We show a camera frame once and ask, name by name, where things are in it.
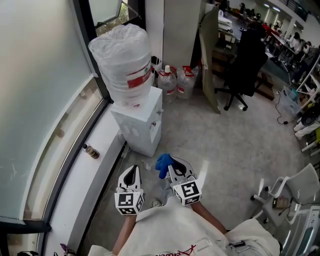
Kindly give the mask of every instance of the bottle on ledge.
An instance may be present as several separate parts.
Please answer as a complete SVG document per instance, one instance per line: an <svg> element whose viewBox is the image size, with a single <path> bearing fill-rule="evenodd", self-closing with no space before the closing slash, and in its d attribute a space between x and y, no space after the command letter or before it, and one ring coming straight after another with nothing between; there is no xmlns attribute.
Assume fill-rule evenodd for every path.
<svg viewBox="0 0 320 256"><path fill-rule="evenodd" d="M84 149L84 151L86 153L89 154L90 157L92 157L93 159L97 159L99 157L99 152L97 150L95 150L92 146L87 145L87 144L83 144L82 148Z"/></svg>

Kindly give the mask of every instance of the black office chair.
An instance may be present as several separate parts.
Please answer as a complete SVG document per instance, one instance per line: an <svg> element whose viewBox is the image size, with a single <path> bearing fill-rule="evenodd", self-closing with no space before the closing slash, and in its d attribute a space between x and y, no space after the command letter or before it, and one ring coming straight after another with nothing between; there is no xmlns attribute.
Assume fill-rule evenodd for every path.
<svg viewBox="0 0 320 256"><path fill-rule="evenodd" d="M231 94L228 105L224 107L225 111L230 108L234 97L244 105L243 111L248 109L241 95L250 97L254 95L258 72L268 59L261 36L263 35L256 29L248 29L242 33L237 57L225 72L224 86L228 86L229 89L214 89L215 94L217 92Z"/></svg>

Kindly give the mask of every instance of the railing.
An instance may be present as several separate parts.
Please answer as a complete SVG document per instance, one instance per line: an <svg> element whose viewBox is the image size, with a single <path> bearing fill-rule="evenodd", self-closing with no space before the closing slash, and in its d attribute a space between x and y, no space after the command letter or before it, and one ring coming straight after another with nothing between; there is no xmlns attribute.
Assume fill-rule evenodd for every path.
<svg viewBox="0 0 320 256"><path fill-rule="evenodd" d="M293 10L301 19L304 21L307 20L308 12L301 7L295 0L279 0L281 3L284 3L291 10Z"/></svg>

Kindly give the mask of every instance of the forearm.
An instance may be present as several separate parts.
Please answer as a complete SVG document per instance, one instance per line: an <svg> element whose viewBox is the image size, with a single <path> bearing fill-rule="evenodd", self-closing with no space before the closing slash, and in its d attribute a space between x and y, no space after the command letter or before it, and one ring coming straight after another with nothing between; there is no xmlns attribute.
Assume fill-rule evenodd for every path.
<svg viewBox="0 0 320 256"><path fill-rule="evenodd" d="M227 233L224 225L221 224L200 202L195 202L190 205L193 211L199 214L202 218L214 225L222 234Z"/></svg>
<svg viewBox="0 0 320 256"><path fill-rule="evenodd" d="M135 227L136 219L137 215L128 215L125 217L124 224L112 250L113 255L118 255L122 247L127 242L132 230Z"/></svg>

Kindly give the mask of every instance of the bottle cap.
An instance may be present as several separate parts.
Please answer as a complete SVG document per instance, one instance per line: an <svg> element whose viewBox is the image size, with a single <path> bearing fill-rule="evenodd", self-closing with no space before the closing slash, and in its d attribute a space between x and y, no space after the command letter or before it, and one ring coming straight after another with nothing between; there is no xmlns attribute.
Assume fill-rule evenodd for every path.
<svg viewBox="0 0 320 256"><path fill-rule="evenodd" d="M169 65L165 65L164 72L166 72L166 73L170 73L171 72L171 69L170 69Z"/></svg>

